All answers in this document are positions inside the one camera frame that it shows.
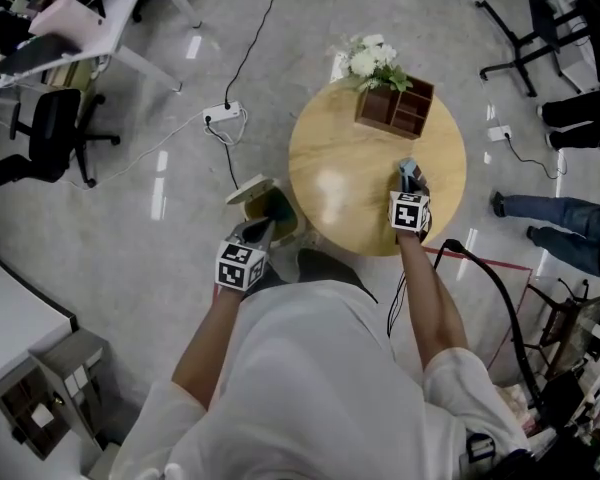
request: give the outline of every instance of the pink box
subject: pink box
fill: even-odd
[[[107,20],[77,0],[56,0],[31,22],[36,36],[55,33],[85,50],[109,31]]]

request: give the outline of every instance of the blue jeans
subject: blue jeans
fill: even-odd
[[[600,277],[600,205],[571,197],[508,196],[504,198],[507,217],[544,220],[573,231],[564,233],[544,227],[531,233],[531,240],[559,260]]]

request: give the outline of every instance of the white t-shirt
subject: white t-shirt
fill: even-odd
[[[498,455],[528,449],[473,353],[438,354],[421,388],[374,306],[335,281],[249,297],[209,412],[155,383],[110,478],[438,480],[459,476],[467,431],[490,435]]]

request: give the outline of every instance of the white desk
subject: white desk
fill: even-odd
[[[176,80],[171,75],[165,73],[160,68],[149,62],[144,57],[138,55],[126,46],[120,43],[124,27],[133,12],[138,0],[102,0],[106,14],[106,20],[109,24],[108,33],[100,40],[90,44],[82,52],[76,55],[65,55],[61,59],[48,62],[37,66],[24,73],[18,73],[13,77],[5,77],[0,82],[0,89],[10,86],[19,80],[27,78],[36,73],[41,73],[47,69],[56,68],[64,64],[70,64],[79,60],[92,59],[95,57],[111,55],[124,62],[128,66],[136,69],[146,76],[155,78],[173,91],[179,91],[182,88],[182,82]],[[192,27],[200,26],[201,22],[196,18],[194,10],[187,0],[171,0],[173,4],[187,17]]]

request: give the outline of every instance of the shirt sleeve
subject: shirt sleeve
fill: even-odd
[[[423,390],[427,402],[446,409],[468,431],[490,436],[498,455],[530,448],[522,427],[473,352],[451,348],[436,355],[424,371]]]
[[[177,384],[154,383],[138,421],[122,443],[109,480],[160,478],[173,447],[205,414],[204,407]]]

